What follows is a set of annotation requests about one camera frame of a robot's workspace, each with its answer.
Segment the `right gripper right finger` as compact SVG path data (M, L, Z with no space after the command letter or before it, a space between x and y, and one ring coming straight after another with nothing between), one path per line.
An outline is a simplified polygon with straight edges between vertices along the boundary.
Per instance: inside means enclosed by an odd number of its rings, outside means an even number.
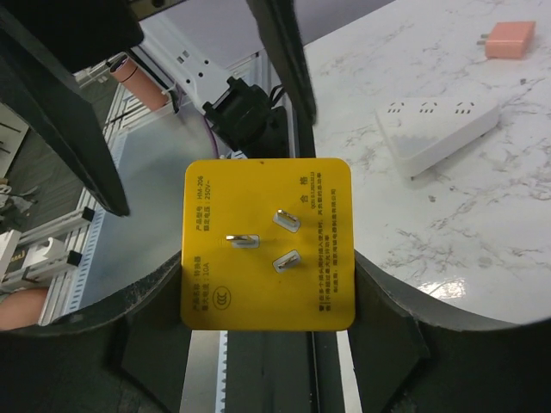
M350 351L365 412L548 412L550 321L464 311L355 254Z

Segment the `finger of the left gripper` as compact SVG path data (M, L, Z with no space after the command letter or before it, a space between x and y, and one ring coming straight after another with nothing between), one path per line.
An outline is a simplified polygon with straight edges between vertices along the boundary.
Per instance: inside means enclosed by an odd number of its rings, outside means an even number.
M283 88L310 125L317 120L317 107L294 1L248 0L257 30Z
M110 213L130 209L75 72L144 39L126 1L3 1L1 102L57 153Z

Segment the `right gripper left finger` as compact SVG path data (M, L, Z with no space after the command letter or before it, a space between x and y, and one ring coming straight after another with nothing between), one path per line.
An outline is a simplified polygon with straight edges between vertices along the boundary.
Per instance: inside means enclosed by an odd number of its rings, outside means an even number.
M1 335L3 412L177 412L189 329L174 255L141 280L45 327Z

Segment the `yellow cube adapter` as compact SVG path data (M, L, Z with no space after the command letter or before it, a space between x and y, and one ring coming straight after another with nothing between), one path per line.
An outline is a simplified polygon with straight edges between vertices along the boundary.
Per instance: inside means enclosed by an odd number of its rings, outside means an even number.
M356 315L349 165L192 163L181 263L181 317L193 330L348 329Z

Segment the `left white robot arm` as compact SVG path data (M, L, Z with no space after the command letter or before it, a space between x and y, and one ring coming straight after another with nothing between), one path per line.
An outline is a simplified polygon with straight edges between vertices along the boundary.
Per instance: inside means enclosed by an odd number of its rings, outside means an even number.
M168 19L169 1L4 1L1 101L108 212L130 209L102 130L75 73L135 46L159 62L214 132L249 158L287 158L276 98L217 66Z

